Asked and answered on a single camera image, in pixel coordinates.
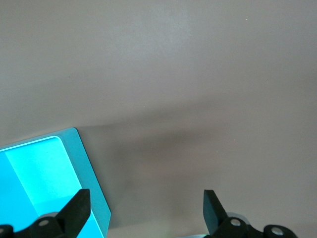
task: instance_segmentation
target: gray floor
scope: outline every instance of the gray floor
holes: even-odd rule
[[[317,1],[0,2],[0,145],[77,127],[110,238],[204,234],[204,189],[317,234]]]

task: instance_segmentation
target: screw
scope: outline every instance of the screw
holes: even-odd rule
[[[46,226],[48,223],[49,223],[48,220],[42,220],[42,221],[39,222],[39,226],[43,227],[43,226]]]
[[[235,227],[241,226],[241,222],[238,219],[232,219],[231,224],[234,225]]]
[[[271,231],[278,236],[284,235],[284,232],[278,227],[272,227]]]

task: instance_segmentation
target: silver bolt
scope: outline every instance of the silver bolt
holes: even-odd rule
[[[238,219],[232,219],[231,224],[234,225],[235,227],[241,226],[241,222]]]
[[[46,226],[48,223],[49,223],[48,220],[42,220],[42,221],[39,222],[39,226],[43,227],[43,226]]]
[[[278,227],[272,227],[271,231],[278,236],[284,235],[284,232]]]

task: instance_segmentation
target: black bracket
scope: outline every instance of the black bracket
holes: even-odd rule
[[[11,225],[0,225],[0,238],[76,238],[89,216],[90,192],[81,189],[55,217],[42,217],[16,233]]]
[[[204,192],[204,219],[210,235],[205,238],[297,238],[288,228],[267,225],[263,232],[237,217],[229,217],[213,190]]]

